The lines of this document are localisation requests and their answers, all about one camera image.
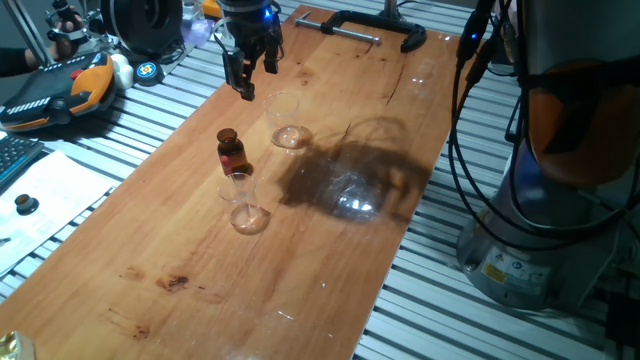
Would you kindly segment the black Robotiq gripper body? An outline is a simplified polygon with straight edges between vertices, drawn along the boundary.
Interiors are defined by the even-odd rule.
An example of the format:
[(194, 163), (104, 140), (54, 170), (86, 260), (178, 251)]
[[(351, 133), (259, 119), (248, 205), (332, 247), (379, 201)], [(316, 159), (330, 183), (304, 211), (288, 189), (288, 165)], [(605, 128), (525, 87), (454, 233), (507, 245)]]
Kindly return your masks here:
[(283, 44), (279, 15), (281, 6), (275, 0), (218, 0), (235, 46), (245, 55), (278, 53)]

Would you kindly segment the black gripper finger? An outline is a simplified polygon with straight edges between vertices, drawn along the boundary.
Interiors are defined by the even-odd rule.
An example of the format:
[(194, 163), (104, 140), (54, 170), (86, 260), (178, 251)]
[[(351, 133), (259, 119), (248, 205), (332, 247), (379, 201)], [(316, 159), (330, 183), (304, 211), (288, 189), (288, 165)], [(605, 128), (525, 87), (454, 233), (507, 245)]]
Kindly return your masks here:
[(243, 100), (255, 99), (255, 85), (251, 83), (253, 69), (251, 64), (245, 63), (245, 54), (234, 48), (223, 51), (223, 65), (226, 83), (238, 92)]
[(278, 56), (280, 51), (281, 41), (277, 36), (268, 36), (265, 38), (265, 57), (264, 68), (267, 73), (277, 74), (278, 68)]

